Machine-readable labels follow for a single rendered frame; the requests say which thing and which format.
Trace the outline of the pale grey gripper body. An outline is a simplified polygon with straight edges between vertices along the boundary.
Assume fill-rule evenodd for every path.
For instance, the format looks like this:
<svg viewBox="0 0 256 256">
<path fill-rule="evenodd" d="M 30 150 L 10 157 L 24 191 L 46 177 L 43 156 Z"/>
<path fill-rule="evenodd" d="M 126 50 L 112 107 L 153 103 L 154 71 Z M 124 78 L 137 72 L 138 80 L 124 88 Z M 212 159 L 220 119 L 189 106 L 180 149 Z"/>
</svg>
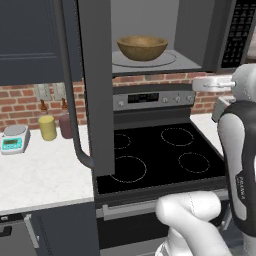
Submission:
<svg viewBox="0 0 256 256">
<path fill-rule="evenodd" d="M 194 91 L 230 91 L 233 86 L 231 75 L 195 77 L 192 83 Z"/>
</svg>

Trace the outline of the grey microwave turntable plate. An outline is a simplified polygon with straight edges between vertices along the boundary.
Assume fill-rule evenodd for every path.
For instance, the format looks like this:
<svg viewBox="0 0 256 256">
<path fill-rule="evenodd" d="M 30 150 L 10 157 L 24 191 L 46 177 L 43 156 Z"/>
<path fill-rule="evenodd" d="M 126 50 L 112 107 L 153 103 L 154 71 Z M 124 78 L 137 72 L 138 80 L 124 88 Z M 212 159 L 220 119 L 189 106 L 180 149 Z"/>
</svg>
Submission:
<svg viewBox="0 0 256 256">
<path fill-rule="evenodd" d="M 129 68 L 151 68 L 160 67 L 172 64 L 176 61 L 177 57 L 171 52 L 164 51 L 158 58 L 151 61 L 134 61 L 128 59 L 120 51 L 112 53 L 112 64 L 119 67 Z"/>
</svg>

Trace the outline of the dark grey microwave oven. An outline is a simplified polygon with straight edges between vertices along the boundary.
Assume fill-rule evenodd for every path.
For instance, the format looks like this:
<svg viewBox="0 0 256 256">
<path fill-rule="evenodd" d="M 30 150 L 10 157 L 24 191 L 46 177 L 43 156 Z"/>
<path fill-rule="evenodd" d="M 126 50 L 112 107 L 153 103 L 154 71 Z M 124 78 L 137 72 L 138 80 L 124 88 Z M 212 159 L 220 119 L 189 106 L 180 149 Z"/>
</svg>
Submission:
<svg viewBox="0 0 256 256">
<path fill-rule="evenodd" d="M 112 39 L 155 36 L 168 41 L 174 63 L 119 67 L 118 75 L 232 71 L 243 64 L 256 26 L 256 0 L 110 0 Z"/>
</svg>

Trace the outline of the wooden bowl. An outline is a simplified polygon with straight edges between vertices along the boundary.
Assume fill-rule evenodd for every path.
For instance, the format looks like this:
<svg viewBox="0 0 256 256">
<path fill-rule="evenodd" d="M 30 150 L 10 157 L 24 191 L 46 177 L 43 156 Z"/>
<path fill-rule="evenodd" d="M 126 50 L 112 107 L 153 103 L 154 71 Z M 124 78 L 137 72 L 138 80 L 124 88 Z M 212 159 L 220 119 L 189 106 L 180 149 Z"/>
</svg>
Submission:
<svg viewBox="0 0 256 256">
<path fill-rule="evenodd" d="M 133 61 L 152 61 L 157 59 L 167 48 L 168 41 L 153 36 L 125 36 L 116 43 L 120 51 Z"/>
</svg>

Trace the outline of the dark grey microwave door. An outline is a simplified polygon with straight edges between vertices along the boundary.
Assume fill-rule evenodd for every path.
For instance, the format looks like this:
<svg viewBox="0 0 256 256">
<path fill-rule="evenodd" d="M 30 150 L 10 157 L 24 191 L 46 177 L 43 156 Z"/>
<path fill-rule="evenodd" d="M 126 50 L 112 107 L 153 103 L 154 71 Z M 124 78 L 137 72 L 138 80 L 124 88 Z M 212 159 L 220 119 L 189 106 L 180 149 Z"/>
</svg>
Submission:
<svg viewBox="0 0 256 256">
<path fill-rule="evenodd" d="M 94 174 L 114 173 L 110 0 L 78 0 L 90 154 Z"/>
</svg>

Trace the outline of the black oven door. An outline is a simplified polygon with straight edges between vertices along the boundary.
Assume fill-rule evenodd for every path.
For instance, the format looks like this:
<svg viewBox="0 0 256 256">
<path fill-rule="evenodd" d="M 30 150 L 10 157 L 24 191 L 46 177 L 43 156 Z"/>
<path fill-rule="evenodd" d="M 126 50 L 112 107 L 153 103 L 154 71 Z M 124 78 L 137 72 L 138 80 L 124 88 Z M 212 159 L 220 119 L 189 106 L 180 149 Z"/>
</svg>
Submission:
<svg viewBox="0 0 256 256">
<path fill-rule="evenodd" d="M 154 256 L 157 247 L 163 242 L 169 228 L 162 224 L 153 213 L 105 220 L 97 216 L 97 211 L 107 204 L 109 207 L 150 201 L 142 197 L 122 200 L 96 200 L 96 217 L 99 236 L 100 256 Z M 220 214 L 209 220 L 217 228 L 221 226 L 229 205 L 229 200 L 221 202 Z"/>
</svg>

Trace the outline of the dark blue base cupboard door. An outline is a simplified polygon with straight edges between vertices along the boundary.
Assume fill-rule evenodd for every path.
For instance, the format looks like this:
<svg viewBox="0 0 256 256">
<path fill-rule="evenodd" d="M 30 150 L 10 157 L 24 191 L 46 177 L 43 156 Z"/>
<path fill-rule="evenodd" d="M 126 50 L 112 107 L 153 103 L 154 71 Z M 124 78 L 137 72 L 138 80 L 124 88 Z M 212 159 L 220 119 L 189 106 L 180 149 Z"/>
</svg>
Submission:
<svg viewBox="0 0 256 256">
<path fill-rule="evenodd" d="M 38 256 L 100 256 L 93 202 L 34 211 Z"/>
</svg>

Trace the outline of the steel range with black hob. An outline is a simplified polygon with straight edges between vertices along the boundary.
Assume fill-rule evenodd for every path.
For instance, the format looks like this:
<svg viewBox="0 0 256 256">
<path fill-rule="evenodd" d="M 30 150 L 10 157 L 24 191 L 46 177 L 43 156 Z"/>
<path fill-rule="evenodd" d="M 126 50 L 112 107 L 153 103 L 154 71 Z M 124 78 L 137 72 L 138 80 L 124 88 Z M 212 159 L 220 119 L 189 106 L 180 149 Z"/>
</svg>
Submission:
<svg viewBox="0 0 256 256">
<path fill-rule="evenodd" d="M 115 173 L 95 179 L 95 208 L 97 199 L 226 190 L 223 157 L 190 120 L 194 100 L 190 84 L 113 89 Z"/>
</svg>

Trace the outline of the dark red jar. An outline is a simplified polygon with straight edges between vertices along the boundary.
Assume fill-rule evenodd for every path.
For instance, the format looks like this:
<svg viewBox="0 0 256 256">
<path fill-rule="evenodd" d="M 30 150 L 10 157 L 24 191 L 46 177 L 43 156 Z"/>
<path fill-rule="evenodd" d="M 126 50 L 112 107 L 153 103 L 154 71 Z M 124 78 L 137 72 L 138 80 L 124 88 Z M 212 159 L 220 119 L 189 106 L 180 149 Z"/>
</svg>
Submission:
<svg viewBox="0 0 256 256">
<path fill-rule="evenodd" d="M 70 116 L 68 114 L 64 114 L 59 117 L 59 126 L 62 137 L 65 139 L 71 139 L 72 129 L 70 124 Z"/>
</svg>

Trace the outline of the yellow cylinder jar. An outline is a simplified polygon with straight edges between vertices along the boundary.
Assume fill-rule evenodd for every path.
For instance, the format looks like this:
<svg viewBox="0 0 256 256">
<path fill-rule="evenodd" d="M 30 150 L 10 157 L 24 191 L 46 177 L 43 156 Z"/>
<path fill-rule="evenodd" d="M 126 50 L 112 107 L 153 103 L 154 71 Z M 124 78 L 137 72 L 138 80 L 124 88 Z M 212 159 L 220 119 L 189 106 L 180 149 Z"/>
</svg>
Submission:
<svg viewBox="0 0 256 256">
<path fill-rule="evenodd" d="M 41 116 L 38 119 L 42 138 L 46 141 L 52 141 L 57 137 L 55 119 L 51 115 Z"/>
</svg>

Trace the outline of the grey and teal kitchen scale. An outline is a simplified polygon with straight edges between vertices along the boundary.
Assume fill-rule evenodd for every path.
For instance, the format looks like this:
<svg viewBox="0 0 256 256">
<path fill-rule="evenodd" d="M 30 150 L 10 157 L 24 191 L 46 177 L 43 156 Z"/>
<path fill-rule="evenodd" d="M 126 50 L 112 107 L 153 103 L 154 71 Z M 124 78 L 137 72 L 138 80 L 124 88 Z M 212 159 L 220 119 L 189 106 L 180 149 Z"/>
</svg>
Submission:
<svg viewBox="0 0 256 256">
<path fill-rule="evenodd" d="M 27 125 L 11 125 L 5 128 L 0 140 L 2 155 L 24 153 L 30 140 L 30 130 Z"/>
</svg>

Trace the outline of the grey wall socket plate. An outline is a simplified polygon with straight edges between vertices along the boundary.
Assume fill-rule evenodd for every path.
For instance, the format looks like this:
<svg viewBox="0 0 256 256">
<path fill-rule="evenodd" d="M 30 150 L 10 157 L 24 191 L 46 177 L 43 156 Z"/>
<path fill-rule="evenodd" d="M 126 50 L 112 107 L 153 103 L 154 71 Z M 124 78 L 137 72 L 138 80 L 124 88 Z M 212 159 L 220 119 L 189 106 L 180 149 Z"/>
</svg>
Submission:
<svg viewBox="0 0 256 256">
<path fill-rule="evenodd" d="M 60 101 L 66 98 L 66 90 L 65 90 L 64 83 L 54 83 L 53 90 L 54 90 L 54 99 L 56 101 Z"/>
<path fill-rule="evenodd" d="M 44 101 L 50 101 L 50 89 L 48 84 L 35 84 L 34 85 L 36 98 L 38 101 L 44 100 Z"/>
</svg>

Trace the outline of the dark blue wall cupboard door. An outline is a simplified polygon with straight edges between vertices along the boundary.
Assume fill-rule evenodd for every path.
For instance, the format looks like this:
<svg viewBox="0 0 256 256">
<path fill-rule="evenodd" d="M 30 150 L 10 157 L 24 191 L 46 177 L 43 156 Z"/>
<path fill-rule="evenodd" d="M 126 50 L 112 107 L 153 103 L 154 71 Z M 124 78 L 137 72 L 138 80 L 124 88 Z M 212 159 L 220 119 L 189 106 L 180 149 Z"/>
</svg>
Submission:
<svg viewBox="0 0 256 256">
<path fill-rule="evenodd" d="M 64 80 L 53 0 L 0 0 L 0 86 Z"/>
</svg>

